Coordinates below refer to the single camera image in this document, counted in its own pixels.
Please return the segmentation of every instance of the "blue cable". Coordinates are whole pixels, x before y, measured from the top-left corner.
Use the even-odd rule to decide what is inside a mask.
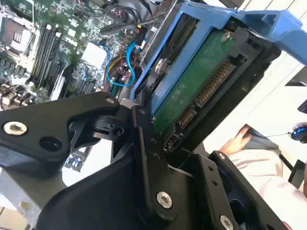
[[[131,53],[132,53],[133,49],[135,48],[135,46],[136,46],[136,42],[133,41],[131,43],[131,45],[129,46],[129,48],[127,50],[127,55],[126,55],[127,64],[128,64],[128,66],[129,66],[129,68],[131,70],[131,73],[132,73],[132,80],[131,80],[131,82],[129,84],[119,84],[119,83],[116,83],[116,82],[112,81],[110,79],[110,76],[109,76],[109,67],[110,67],[110,61],[111,61],[110,49],[107,46],[100,44],[100,47],[102,47],[107,52],[106,77],[107,77],[108,81],[111,82],[112,84],[118,85],[118,86],[130,86],[130,85],[132,85],[134,83],[134,81],[135,81],[135,72],[134,72],[134,70],[133,70],[133,68],[131,66],[131,63],[130,63],[130,56],[131,56]]]

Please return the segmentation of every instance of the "person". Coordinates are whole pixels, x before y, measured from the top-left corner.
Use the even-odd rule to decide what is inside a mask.
[[[283,163],[276,149],[246,149],[252,139],[249,129],[249,126],[243,127],[220,151],[229,157],[288,229],[307,229],[307,167],[301,192],[283,178]]]

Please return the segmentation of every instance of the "motherboard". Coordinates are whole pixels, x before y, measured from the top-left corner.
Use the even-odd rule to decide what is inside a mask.
[[[115,58],[135,36],[100,33],[117,15],[81,0],[2,0],[1,109],[103,90],[108,58],[99,42]]]

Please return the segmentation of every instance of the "black plastic bracket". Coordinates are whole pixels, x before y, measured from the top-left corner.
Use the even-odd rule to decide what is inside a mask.
[[[96,92],[2,111],[0,166],[35,177],[54,175],[71,152],[72,140],[80,143],[77,148],[85,145],[79,136],[85,123],[99,115],[115,115],[118,109],[117,100],[105,92]],[[27,131],[20,136],[8,134],[4,125],[12,121],[24,124]],[[78,128],[72,127],[78,121],[82,121]],[[88,141],[95,143],[92,137]]]
[[[141,218],[151,226],[165,227],[178,215],[177,198],[159,137],[153,135],[151,116],[142,107],[131,109],[135,128],[136,200]],[[159,192],[167,193],[172,205],[165,208],[157,201]]]

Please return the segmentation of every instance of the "headphones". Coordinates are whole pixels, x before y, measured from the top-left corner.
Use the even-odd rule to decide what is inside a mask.
[[[307,125],[299,125],[293,128],[291,134],[293,140],[299,140],[302,144],[307,143]]]

